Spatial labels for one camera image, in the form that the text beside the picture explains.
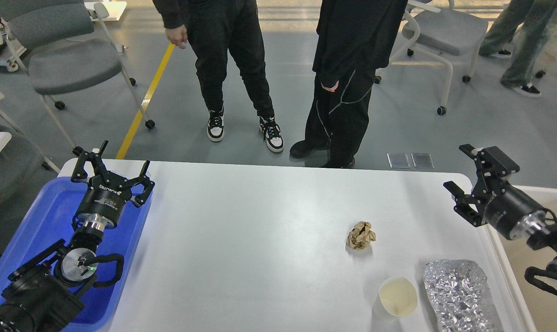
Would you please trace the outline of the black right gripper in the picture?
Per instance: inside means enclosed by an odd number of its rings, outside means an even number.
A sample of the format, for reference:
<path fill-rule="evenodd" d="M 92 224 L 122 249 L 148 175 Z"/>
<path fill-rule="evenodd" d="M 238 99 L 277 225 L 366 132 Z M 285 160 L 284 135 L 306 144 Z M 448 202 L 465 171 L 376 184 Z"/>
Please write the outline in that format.
<path fill-rule="evenodd" d="M 549 234 L 545 208 L 509 185 L 509 176 L 521 170 L 514 160 L 496 146 L 475 148 L 464 144 L 458 149 L 474 161 L 477 182 L 471 194 L 465 194 L 454 181 L 443 183 L 453 196 L 457 214 L 474 227 L 491 225 L 508 240 Z"/>

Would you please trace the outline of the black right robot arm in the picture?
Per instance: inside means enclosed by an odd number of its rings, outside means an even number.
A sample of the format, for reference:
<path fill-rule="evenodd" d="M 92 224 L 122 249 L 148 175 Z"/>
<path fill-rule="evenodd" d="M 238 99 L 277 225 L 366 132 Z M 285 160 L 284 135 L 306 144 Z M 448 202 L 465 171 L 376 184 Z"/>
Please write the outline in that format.
<path fill-rule="evenodd" d="M 496 146 L 459 150 L 476 166 L 477 182 L 470 193 L 454 181 L 443 184 L 454 200 L 454 212 L 470 225 L 490 225 L 507 240 L 525 239 L 531 250 L 550 248 L 555 252 L 544 269 L 527 267 L 525 280 L 557 296 L 557 216 L 527 193 L 509 183 L 520 166 Z"/>

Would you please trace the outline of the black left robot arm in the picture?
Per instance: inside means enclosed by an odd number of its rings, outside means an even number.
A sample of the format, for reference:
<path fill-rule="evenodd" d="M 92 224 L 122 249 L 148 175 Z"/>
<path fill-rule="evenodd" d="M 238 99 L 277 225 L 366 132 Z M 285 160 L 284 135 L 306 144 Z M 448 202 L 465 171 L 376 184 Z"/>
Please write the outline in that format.
<path fill-rule="evenodd" d="M 155 183 L 74 148 L 71 178 L 43 187 L 0 258 L 0 332 L 92 332 L 113 314 Z"/>

